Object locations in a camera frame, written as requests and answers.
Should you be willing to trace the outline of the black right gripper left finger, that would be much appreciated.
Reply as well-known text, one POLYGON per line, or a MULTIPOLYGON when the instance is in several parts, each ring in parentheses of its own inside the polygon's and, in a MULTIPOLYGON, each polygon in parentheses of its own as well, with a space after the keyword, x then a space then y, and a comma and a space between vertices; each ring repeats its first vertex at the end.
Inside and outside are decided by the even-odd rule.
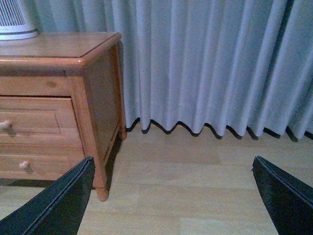
POLYGON ((0 221, 2 235, 75 235, 78 233, 95 173, 89 156, 49 187, 0 221))

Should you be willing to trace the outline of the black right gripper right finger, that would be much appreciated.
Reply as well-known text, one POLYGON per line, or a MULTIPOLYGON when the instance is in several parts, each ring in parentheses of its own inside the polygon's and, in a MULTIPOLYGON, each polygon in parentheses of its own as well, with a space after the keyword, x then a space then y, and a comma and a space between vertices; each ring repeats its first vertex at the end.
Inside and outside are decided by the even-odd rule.
POLYGON ((313 188, 265 158, 253 161, 253 176, 280 235, 313 233, 313 188))

